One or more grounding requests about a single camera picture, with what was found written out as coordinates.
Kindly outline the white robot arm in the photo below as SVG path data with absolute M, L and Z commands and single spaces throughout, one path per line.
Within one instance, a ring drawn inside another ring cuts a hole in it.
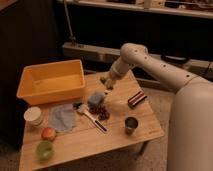
M 213 83 L 151 57 L 143 45 L 126 43 L 112 64 L 108 85 L 134 67 L 175 93 L 170 110 L 167 171 L 213 171 Z

